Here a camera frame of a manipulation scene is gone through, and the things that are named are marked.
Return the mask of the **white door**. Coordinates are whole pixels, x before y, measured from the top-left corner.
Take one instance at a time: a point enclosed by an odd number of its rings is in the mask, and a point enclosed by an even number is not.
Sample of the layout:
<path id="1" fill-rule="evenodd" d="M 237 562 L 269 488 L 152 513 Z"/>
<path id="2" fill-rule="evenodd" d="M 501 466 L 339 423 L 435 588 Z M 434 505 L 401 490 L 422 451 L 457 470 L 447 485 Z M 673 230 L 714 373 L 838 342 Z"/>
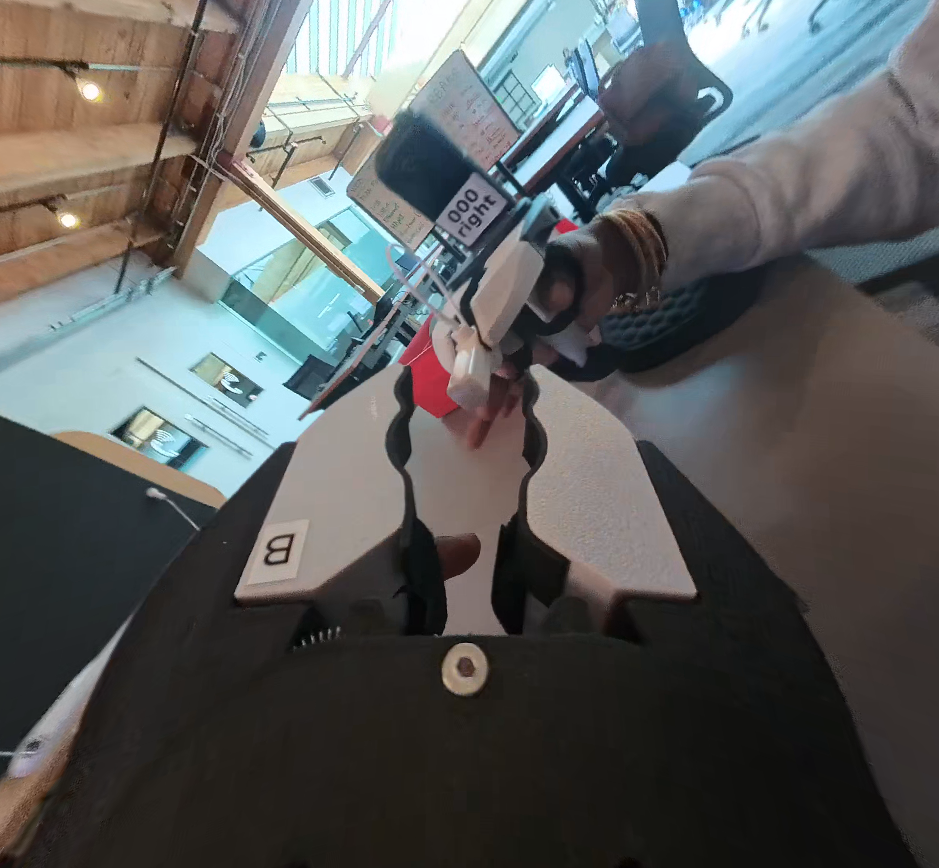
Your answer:
<path id="1" fill-rule="evenodd" d="M 189 473 L 203 463 L 254 468 L 275 449 L 264 428 L 190 370 L 134 357 L 121 376 L 127 411 L 114 420 L 111 435 L 159 462 Z"/>

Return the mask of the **person's right forearm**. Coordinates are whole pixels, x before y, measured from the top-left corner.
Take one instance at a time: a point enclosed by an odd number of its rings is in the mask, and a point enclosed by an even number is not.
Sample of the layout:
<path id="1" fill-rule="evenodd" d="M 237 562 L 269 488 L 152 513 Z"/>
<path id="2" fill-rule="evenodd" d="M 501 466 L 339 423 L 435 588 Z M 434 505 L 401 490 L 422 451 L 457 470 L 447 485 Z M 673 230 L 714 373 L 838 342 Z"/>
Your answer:
<path id="1" fill-rule="evenodd" d="M 641 191 L 591 225 L 599 317 L 652 292 L 815 248 L 937 228 L 938 14 L 933 0 L 886 66 L 791 128 Z"/>

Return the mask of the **white-tipped thin rod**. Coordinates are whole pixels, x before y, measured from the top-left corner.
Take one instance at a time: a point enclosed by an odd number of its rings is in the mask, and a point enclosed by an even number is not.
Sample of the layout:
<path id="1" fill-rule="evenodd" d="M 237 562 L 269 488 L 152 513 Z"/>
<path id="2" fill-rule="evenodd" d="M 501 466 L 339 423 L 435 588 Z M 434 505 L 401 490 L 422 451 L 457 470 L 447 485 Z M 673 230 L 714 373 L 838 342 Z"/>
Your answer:
<path id="1" fill-rule="evenodd" d="M 182 520 L 194 530 L 195 533 L 200 531 L 201 527 L 199 524 L 196 523 L 194 519 L 190 517 L 190 515 L 185 512 L 173 498 L 168 496 L 167 493 L 158 486 L 148 486 L 146 490 L 146 496 L 153 501 L 165 503 L 171 508 L 171 510 L 180 516 Z"/>

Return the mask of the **long office table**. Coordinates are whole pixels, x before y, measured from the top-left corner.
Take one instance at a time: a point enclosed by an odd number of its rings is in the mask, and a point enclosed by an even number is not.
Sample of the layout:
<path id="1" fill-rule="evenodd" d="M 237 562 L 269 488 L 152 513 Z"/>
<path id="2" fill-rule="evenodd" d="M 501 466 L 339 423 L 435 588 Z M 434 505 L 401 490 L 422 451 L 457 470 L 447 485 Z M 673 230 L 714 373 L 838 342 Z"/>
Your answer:
<path id="1" fill-rule="evenodd" d="M 551 185 L 580 145 L 604 124 L 596 101 L 579 87 L 566 89 L 501 158 L 501 173 L 532 195 Z"/>

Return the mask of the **red plastic bin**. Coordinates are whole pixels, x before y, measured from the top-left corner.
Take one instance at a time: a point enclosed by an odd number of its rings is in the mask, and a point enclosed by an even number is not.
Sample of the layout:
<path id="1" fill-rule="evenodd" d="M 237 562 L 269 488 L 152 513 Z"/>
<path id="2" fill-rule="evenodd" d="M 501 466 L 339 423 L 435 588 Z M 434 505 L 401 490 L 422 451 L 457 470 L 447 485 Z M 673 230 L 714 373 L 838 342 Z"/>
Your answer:
<path id="1" fill-rule="evenodd" d="M 469 304 L 488 258 L 509 237 L 530 241 L 544 256 L 544 269 L 548 265 L 565 266 L 576 276 L 580 294 L 580 265 L 567 259 L 567 251 L 552 244 L 557 236 L 576 228 L 569 219 L 558 217 L 551 206 L 539 212 L 532 209 L 511 229 L 497 231 L 495 238 L 477 249 L 470 263 L 450 283 L 440 317 L 425 325 L 417 337 L 418 345 L 409 347 L 401 360 L 412 374 L 414 399 L 419 407 L 439 418 L 456 409 L 476 411 L 487 404 L 490 380 L 503 362 L 515 360 L 525 365 L 538 340 L 552 345 L 560 357 L 572 360 L 575 366 L 586 363 L 588 348 L 596 344 L 596 337 L 585 334 L 577 325 L 576 302 L 568 311 L 550 315 L 537 304 L 533 291 L 509 332 L 494 348 L 480 341 Z"/>

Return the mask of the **wooden pillar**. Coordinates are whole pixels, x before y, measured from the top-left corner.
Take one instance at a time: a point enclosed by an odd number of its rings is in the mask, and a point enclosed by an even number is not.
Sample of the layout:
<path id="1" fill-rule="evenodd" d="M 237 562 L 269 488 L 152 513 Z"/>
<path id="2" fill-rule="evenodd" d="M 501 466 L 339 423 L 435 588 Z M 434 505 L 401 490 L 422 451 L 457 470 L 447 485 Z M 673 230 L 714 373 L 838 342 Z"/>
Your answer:
<path id="1" fill-rule="evenodd" d="M 312 1 L 245 1 L 241 32 L 223 67 L 221 95 L 201 130 L 192 162 L 182 170 L 185 180 L 173 214 L 179 234 L 169 258 L 179 280 L 221 210 L 226 182 L 217 158 L 236 159 L 247 152 Z"/>

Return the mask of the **black board wooden edge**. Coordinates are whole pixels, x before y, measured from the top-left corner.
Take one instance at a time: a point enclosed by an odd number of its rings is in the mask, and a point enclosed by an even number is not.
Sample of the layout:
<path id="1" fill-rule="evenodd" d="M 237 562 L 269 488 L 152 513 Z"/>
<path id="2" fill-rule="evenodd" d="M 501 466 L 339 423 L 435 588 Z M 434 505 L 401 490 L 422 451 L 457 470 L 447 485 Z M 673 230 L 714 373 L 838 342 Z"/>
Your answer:
<path id="1" fill-rule="evenodd" d="M 2 418 L 2 772 L 32 731 L 93 663 L 171 559 L 194 535 L 158 486 L 200 527 L 226 497 L 112 439 L 68 440 Z"/>

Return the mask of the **person's right hand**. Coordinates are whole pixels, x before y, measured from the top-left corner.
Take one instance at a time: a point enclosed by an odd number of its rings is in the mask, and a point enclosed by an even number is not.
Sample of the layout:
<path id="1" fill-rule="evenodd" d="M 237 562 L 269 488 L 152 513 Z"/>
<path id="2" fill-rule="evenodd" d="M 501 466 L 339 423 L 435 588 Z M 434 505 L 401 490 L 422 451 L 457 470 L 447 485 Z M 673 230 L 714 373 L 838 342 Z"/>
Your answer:
<path id="1" fill-rule="evenodd" d="M 635 259 L 609 228 L 582 228 L 557 236 L 552 244 L 567 251 L 567 259 L 580 265 L 581 293 L 577 292 L 576 276 L 565 266 L 548 265 L 534 287 L 534 298 L 550 315 L 568 311 L 576 302 L 576 323 L 591 335 L 610 313 L 616 298 L 636 287 Z M 499 416 L 509 415 L 519 403 L 527 369 L 533 365 L 551 366 L 558 358 L 557 350 L 540 339 L 525 365 L 515 360 L 503 362 L 490 380 L 487 404 L 477 409 L 469 421 L 466 444 L 470 450 L 479 449 Z"/>

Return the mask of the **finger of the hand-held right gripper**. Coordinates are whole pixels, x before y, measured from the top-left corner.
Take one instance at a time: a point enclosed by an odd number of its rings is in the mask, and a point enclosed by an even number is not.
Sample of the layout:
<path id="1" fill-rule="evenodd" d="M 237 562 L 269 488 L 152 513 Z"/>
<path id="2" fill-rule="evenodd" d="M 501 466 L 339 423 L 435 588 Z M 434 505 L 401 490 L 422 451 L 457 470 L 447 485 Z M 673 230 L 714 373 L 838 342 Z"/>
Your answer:
<path id="1" fill-rule="evenodd" d="M 527 304 L 545 258 L 528 240 L 509 237 L 488 258 L 469 305 L 473 326 L 489 348 L 499 346 Z"/>

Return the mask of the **handwritten notice board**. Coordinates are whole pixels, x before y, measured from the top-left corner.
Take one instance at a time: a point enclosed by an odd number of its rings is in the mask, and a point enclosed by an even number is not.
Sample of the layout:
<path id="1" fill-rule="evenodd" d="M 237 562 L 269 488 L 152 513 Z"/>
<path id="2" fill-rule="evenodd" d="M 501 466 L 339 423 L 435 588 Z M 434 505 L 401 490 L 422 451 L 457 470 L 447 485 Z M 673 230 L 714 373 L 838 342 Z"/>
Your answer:
<path id="1" fill-rule="evenodd" d="M 408 108 L 432 120 L 440 133 L 486 171 L 521 135 L 461 49 L 450 54 Z"/>
<path id="2" fill-rule="evenodd" d="M 431 234 L 433 223 L 393 193 L 380 179 L 374 150 L 346 187 L 346 196 L 363 209 L 394 240 L 416 251 Z"/>

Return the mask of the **grey desk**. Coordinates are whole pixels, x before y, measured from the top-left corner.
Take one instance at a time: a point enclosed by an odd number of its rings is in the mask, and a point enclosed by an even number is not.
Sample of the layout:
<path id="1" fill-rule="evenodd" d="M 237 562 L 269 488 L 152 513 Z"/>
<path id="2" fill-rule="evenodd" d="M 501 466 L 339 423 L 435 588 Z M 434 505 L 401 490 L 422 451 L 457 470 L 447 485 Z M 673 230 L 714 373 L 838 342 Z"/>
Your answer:
<path id="1" fill-rule="evenodd" d="M 766 267 L 726 331 L 614 383 L 698 598 L 603 634 L 365 644 L 392 685 L 356 854 L 313 865 L 937 866 L 937 348 L 812 258 Z M 417 514 L 500 528 L 509 450 L 415 411 Z"/>

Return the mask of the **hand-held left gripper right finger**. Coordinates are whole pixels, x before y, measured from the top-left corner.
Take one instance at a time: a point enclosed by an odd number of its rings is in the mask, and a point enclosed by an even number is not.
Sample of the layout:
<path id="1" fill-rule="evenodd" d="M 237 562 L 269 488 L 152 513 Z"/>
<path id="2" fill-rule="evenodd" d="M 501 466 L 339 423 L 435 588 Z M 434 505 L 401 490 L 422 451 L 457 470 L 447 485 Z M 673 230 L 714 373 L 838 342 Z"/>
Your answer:
<path id="1" fill-rule="evenodd" d="M 617 634 L 634 599 L 691 603 L 687 567 L 638 444 L 626 425 L 542 367 L 521 403 L 517 508 L 499 530 L 491 605 L 510 635 L 534 629 L 559 600 L 581 601 L 593 627 Z"/>

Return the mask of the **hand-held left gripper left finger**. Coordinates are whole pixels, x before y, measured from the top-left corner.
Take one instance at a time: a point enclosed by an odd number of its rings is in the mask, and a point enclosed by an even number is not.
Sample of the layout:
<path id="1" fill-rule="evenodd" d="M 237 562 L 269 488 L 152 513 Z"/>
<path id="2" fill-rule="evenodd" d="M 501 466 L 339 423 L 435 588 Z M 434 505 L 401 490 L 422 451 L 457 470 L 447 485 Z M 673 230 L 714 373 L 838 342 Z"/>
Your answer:
<path id="1" fill-rule="evenodd" d="M 448 619 L 440 557 L 406 464 L 411 370 L 388 366 L 331 405 L 296 442 L 234 597 L 245 606 L 311 605 L 340 627 L 377 601 L 405 635 Z"/>

